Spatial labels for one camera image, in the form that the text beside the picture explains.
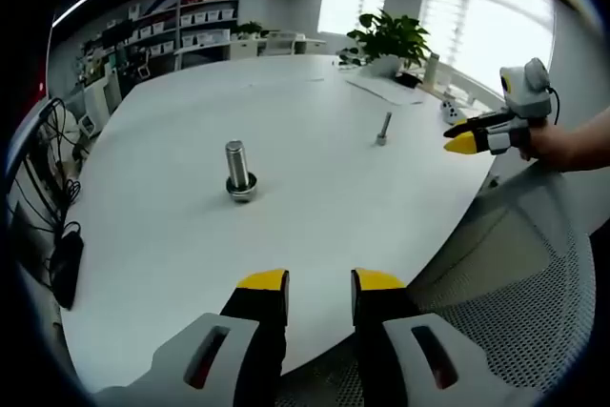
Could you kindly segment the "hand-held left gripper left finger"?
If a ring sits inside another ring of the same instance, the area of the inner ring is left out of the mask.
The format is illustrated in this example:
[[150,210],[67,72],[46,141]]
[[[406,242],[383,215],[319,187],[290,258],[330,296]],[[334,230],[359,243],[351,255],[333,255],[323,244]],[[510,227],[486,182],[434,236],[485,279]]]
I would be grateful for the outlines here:
[[150,369],[102,390],[98,406],[272,406],[286,355],[289,272],[240,280],[218,314],[206,313],[163,343]]

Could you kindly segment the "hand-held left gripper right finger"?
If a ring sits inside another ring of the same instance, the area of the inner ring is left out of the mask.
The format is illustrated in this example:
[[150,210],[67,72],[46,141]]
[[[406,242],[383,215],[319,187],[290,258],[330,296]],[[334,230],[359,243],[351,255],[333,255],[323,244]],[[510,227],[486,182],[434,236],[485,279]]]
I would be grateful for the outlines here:
[[355,268],[352,316],[368,406],[533,406],[540,397],[494,375],[482,348],[436,314],[420,315],[406,285]]

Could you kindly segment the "person's right hand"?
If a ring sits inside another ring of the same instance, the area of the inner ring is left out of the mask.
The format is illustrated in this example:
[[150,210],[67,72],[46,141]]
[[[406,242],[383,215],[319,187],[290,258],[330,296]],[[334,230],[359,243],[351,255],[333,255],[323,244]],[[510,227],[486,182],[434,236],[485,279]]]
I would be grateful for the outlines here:
[[519,149],[521,159],[537,159],[548,165],[560,166],[567,158],[568,135],[561,127],[544,123],[531,126],[529,133],[529,142]]

